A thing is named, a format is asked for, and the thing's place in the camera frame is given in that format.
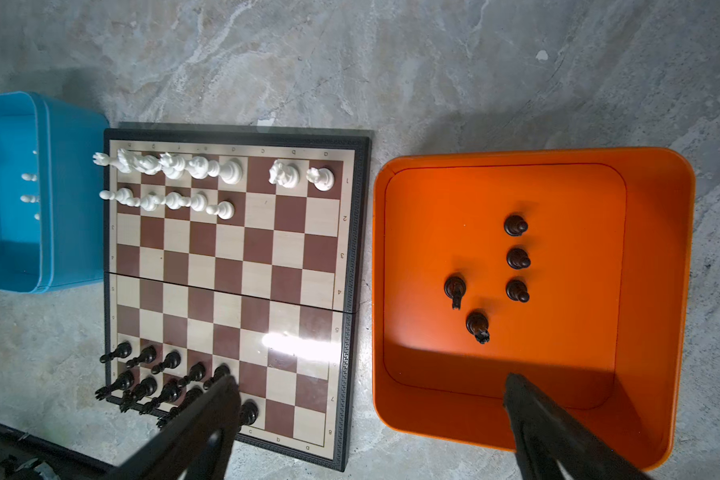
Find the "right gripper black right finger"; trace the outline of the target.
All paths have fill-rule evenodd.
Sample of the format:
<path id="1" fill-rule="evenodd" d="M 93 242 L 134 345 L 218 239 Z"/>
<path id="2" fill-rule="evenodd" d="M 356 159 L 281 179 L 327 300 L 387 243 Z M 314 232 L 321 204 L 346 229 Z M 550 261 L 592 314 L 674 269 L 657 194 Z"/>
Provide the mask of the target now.
<path id="1" fill-rule="evenodd" d="M 503 405 L 524 479 L 647 479 L 521 374 L 507 376 Z"/>

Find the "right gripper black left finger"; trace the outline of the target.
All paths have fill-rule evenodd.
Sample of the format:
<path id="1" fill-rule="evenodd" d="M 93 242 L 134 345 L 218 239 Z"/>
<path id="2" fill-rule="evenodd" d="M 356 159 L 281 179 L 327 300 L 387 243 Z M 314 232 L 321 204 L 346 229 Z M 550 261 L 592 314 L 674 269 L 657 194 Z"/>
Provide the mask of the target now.
<path id="1" fill-rule="evenodd" d="M 222 479 L 240 429 L 242 401 L 224 376 L 106 479 Z"/>

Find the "black bishop piece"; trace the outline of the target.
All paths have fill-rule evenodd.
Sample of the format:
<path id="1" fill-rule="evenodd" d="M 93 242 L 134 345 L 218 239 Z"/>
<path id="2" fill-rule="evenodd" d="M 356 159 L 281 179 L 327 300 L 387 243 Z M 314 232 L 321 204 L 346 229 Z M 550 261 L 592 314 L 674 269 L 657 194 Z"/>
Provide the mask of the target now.
<path id="1" fill-rule="evenodd" d="M 240 407 L 239 425 L 241 427 L 253 425 L 256 422 L 258 415 L 259 408 L 257 403 L 253 399 L 245 400 Z"/>

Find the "white knight piece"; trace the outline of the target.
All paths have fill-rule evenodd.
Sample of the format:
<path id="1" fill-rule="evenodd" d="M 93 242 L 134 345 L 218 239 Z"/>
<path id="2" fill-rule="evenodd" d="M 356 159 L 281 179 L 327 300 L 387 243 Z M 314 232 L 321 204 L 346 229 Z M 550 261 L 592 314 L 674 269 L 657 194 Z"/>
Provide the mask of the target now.
<path id="1" fill-rule="evenodd" d="M 293 164 L 276 159 L 269 168 L 269 183 L 283 188 L 293 189 L 300 182 L 300 173 Z"/>

